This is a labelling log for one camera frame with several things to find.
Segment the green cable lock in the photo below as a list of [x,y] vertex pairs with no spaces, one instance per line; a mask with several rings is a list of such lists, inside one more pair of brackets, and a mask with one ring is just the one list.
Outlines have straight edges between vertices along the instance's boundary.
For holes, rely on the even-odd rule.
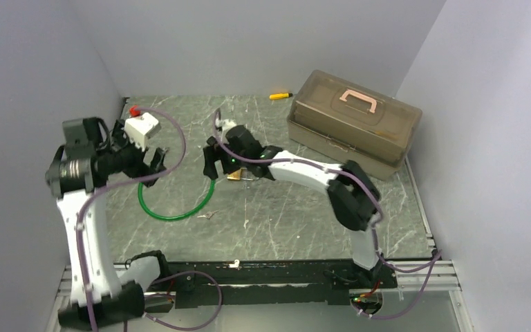
[[216,191],[216,180],[206,180],[204,185],[185,185],[181,191],[161,186],[159,190],[138,183],[137,199],[142,211],[161,222],[184,221],[198,214],[206,217],[203,210]]

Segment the brass padlock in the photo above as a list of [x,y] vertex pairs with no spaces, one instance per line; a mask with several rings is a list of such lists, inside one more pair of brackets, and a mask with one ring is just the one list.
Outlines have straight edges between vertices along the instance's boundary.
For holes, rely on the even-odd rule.
[[246,169],[240,168],[231,174],[227,175],[229,181],[251,181],[251,178],[246,176]]

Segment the small silver key pair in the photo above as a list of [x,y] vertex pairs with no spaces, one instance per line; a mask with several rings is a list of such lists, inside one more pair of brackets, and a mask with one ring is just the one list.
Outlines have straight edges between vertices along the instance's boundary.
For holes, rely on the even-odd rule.
[[206,212],[204,214],[199,214],[198,218],[210,220],[217,212],[218,210]]

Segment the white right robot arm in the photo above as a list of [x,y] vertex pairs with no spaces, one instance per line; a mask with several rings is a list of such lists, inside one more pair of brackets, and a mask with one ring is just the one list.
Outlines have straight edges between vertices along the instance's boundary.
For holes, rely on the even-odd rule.
[[203,173],[218,178],[216,163],[224,174],[241,168],[257,178],[288,181],[327,196],[336,220],[350,232],[353,277],[369,287],[380,278],[378,245],[372,227],[380,219],[380,193],[362,168],[353,160],[343,164],[322,163],[299,157],[275,145],[262,145],[243,125],[206,140]]

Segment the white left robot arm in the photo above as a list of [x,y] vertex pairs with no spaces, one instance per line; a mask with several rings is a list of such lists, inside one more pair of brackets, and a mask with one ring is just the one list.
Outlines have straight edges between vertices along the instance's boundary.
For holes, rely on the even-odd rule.
[[125,174],[152,186],[165,171],[164,149],[144,161],[149,139],[160,129],[150,113],[118,120],[108,128],[98,117],[63,123],[65,142],[56,151],[45,180],[56,200],[66,229],[71,256],[69,304],[58,313],[67,329],[98,331],[139,318],[145,310],[148,288],[160,291],[171,281],[171,271],[159,250],[131,258],[118,273],[107,237],[108,179]]

